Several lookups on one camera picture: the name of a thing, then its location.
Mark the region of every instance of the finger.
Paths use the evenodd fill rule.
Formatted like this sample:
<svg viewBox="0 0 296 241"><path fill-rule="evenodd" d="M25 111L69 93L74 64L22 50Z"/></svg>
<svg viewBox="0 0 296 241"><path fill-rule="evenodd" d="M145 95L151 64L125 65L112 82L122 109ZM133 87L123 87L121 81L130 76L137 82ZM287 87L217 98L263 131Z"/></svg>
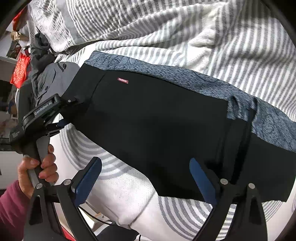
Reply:
<svg viewBox="0 0 296 241"><path fill-rule="evenodd" d="M33 192L33 186L30 181L27 170L35 168L39 164L39 161L32 159L30 157L24 157L22 162L17 168L19 186L23 193L27 195L27 197L31 197Z"/></svg>
<svg viewBox="0 0 296 241"><path fill-rule="evenodd" d="M57 171L57 165L52 164L50 167L47 167L42 172L39 173L40 179L46 179L49 176L53 175Z"/></svg>
<svg viewBox="0 0 296 241"><path fill-rule="evenodd" d="M41 168L45 169L47 167L50 167L55 162L55 155L54 154L47 154L47 156L43 159Z"/></svg>
<svg viewBox="0 0 296 241"><path fill-rule="evenodd" d="M55 172L53 175L47 177L45 180L49 183L53 182L55 183L59 179L59 174Z"/></svg>
<svg viewBox="0 0 296 241"><path fill-rule="evenodd" d="M48 153L53 153L53 152L54 152L54 147L51 144L49 144L48 145Z"/></svg>
<svg viewBox="0 0 296 241"><path fill-rule="evenodd" d="M38 166L39 161L35 160L30 157L24 157L22 159L22 162L18 166L18 172L20 173L27 173L27 170L34 169L36 166Z"/></svg>

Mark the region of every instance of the bed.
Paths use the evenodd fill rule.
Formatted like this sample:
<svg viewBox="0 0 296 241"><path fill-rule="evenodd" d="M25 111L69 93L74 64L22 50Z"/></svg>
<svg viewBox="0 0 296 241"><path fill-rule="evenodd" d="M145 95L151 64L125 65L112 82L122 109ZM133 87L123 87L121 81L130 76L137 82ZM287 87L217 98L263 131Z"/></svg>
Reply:
<svg viewBox="0 0 296 241"><path fill-rule="evenodd" d="M33 0L27 24L30 41L39 31L46 35L56 62L81 66L98 50L188 68L226 81L296 119L295 47L259 0ZM100 157L102 173L88 203L152 241L192 240L210 213L211 205L204 202L158 196L143 174L71 124L52 137L51 144L58 184L93 156ZM275 240L289 221L295 194L294 184L286 203L263 203L268 240ZM217 240L227 234L234 211L232 205Z"/></svg>

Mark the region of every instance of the blue patterned fabric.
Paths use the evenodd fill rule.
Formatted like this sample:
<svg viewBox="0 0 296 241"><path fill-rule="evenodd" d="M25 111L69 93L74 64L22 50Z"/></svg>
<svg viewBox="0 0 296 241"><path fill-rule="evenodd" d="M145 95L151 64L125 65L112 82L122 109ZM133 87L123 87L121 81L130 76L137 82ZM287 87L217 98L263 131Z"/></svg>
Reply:
<svg viewBox="0 0 296 241"><path fill-rule="evenodd" d="M86 64L102 70L136 72L163 79L194 92L228 101L229 119L248 120L248 109L257 111L252 132L262 140L296 152L296 123L267 102L213 77L180 67L153 65L146 62L94 51Z"/></svg>

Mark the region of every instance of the cable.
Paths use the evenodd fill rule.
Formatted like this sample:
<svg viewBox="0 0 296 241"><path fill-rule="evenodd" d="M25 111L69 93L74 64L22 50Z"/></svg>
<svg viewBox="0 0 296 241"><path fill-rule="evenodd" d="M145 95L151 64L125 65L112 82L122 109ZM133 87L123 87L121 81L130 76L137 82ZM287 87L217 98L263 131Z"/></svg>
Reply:
<svg viewBox="0 0 296 241"><path fill-rule="evenodd" d="M79 206L79 208L80 208L82 211L84 211L86 214L88 214L89 216L91 216L92 218L94 218L95 220L98 220L99 222L104 223L104 224L107 224L107 225L113 225L113 224L111 224L111 223L106 223L106 222L104 222L104 221L102 221L102 220L100 220L100 219L94 217L94 216L91 215L88 211L86 211L84 208L82 208L82 207L80 207L80 206Z"/></svg>

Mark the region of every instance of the gray striped blanket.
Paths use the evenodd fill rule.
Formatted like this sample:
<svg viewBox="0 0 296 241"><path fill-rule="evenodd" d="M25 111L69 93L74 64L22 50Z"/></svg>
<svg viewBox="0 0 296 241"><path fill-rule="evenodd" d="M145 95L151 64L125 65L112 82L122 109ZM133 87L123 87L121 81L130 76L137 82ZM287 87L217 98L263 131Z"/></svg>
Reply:
<svg viewBox="0 0 296 241"><path fill-rule="evenodd" d="M60 52L56 61L81 66L98 50L180 66L226 81L296 120L296 49L260 0L33 0L29 9L30 41L38 31L45 34ZM71 125L60 138L77 170L96 153L106 158L102 179L132 170ZM281 205L264 204L267 221ZM211 209L205 203L167 197L159 197L155 208L180 240L191 240ZM234 209L218 239L225 237ZM281 231L275 230L268 230L271 240Z"/></svg>

